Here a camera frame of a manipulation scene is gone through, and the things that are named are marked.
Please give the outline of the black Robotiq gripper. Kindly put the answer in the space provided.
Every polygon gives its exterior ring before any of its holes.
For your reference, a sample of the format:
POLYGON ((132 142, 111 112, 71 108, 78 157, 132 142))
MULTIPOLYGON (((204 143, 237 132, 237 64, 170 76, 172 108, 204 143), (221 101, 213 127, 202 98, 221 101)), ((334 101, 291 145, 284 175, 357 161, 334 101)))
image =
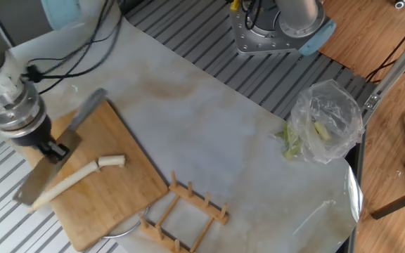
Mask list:
POLYGON ((46 117, 33 132, 11 139, 16 145, 36 148, 50 162, 57 164, 68 158, 70 149, 62 143, 53 141, 51 120, 46 117))

